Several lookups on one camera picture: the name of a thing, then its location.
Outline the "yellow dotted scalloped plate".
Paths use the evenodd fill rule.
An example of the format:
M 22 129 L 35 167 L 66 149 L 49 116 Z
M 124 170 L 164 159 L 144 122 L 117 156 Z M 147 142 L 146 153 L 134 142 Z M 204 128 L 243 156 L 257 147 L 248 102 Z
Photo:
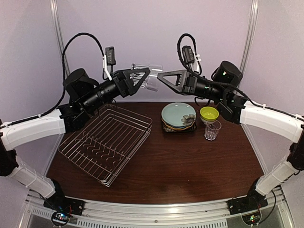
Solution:
M 192 125 L 194 125 L 195 123 L 193 123 L 192 125 L 189 125 L 189 126 L 186 126 L 186 127 L 173 127 L 169 124 L 167 124 L 166 122 L 164 121 L 161 121 L 162 124 L 166 125 L 167 127 L 171 128 L 171 129 L 174 129 L 174 130 L 177 130 L 177 129 L 185 129 L 185 128 L 189 128 L 191 127 Z

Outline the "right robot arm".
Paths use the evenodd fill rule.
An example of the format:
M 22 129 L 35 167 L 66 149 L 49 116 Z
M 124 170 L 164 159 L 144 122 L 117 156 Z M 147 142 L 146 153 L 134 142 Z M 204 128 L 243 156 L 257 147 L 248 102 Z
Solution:
M 246 209 L 254 209 L 273 188 L 303 171 L 304 118 L 254 103 L 237 88 L 243 74 L 231 62 L 222 61 L 210 80 L 191 69 L 162 72 L 157 78 L 177 94 L 213 101 L 219 114 L 229 122 L 261 128 L 292 142 L 289 155 L 254 181 L 243 201 Z

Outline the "pale striped bowl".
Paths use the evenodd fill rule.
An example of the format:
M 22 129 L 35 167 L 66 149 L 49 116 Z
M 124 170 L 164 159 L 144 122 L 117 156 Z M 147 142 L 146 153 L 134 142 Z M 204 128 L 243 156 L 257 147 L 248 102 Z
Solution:
M 205 124 L 205 125 L 209 125 L 209 124 L 214 124 L 216 122 L 215 120 L 208 120 L 208 119 L 204 119 L 203 117 L 200 117 L 201 121 Z

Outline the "clear glass cup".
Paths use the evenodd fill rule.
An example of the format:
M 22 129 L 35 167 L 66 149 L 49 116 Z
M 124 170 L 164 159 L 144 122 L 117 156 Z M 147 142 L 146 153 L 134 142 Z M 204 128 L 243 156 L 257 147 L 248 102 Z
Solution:
M 159 89 L 159 80 L 157 79 L 157 76 L 159 73 L 163 71 L 163 66 L 151 65 L 151 64 L 136 64 L 136 63 L 131 64 L 131 70 L 137 70 L 143 68 L 149 68 L 150 73 L 141 84 L 141 88 L 157 92 Z
M 214 124 L 205 126 L 204 136 L 206 140 L 213 141 L 218 136 L 218 133 L 222 127 L 222 124 L 217 120 Z

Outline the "black floral square plate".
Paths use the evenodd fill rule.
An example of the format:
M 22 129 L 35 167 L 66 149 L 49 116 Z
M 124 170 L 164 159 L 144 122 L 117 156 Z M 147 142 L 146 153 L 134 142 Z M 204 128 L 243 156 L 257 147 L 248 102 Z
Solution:
M 171 129 L 171 128 L 167 127 L 166 125 L 162 124 L 162 129 L 166 133 L 186 133 L 186 132 L 193 132 L 193 131 L 195 131 L 197 129 L 197 125 L 194 124 L 194 125 L 192 125 L 189 128 L 174 130 L 174 129 Z

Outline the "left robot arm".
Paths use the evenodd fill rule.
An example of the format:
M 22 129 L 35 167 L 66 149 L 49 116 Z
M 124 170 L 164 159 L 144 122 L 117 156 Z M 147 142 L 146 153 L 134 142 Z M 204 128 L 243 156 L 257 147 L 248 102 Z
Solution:
M 68 104 L 23 120 L 1 123 L 0 175 L 17 180 L 39 193 L 58 211 L 64 211 L 68 207 L 68 200 L 60 184 L 25 164 L 16 155 L 16 147 L 82 129 L 101 106 L 118 96 L 136 94 L 149 74 L 148 68 L 117 70 L 100 84 L 90 78 L 83 68 L 73 71 L 63 82 L 70 97 Z

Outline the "blue dotted scalloped plate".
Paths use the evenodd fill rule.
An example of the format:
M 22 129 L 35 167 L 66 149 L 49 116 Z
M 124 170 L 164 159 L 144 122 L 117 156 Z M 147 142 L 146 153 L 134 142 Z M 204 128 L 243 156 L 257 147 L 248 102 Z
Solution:
M 184 118 L 182 118 L 179 121 L 175 121 L 173 123 L 169 123 L 169 122 L 165 121 L 163 118 L 161 118 L 161 121 L 167 127 L 169 127 L 170 129 L 181 131 L 181 130 L 185 130 L 185 129 L 191 128 L 195 124 L 196 119 L 193 119 L 193 118 L 184 119 Z

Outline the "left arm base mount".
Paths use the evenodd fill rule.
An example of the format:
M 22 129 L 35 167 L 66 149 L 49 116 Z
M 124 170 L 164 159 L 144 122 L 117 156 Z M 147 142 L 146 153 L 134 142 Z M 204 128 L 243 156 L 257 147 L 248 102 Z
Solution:
M 82 215 L 85 202 L 79 199 L 64 197 L 62 199 L 47 199 L 43 206 L 49 209 L 63 212 L 67 215 Z

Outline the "light teal floral plate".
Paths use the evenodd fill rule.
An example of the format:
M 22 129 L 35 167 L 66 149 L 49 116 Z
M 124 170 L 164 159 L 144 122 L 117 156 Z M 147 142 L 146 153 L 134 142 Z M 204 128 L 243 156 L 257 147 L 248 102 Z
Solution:
M 196 119 L 196 111 L 195 109 L 186 103 L 175 102 L 166 105 L 161 111 L 161 117 L 169 122 L 173 123 L 175 121 L 179 121 L 182 118 L 188 119 L 193 118 Z

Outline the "lime green bowl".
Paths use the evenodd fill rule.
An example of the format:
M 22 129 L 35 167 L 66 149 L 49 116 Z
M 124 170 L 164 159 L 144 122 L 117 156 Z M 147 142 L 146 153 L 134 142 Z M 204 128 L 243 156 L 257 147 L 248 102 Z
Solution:
M 205 106 L 201 108 L 199 114 L 201 121 L 203 122 L 207 122 L 207 121 L 213 122 L 217 120 L 217 118 L 219 117 L 218 110 L 211 106 Z

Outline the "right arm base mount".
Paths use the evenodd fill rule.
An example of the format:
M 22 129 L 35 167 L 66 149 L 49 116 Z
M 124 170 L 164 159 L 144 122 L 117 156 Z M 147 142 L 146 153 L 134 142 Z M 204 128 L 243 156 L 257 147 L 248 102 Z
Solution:
M 259 198 L 256 196 L 243 196 L 228 200 L 227 205 L 230 214 L 235 215 L 266 207 L 268 202 L 265 197 Z

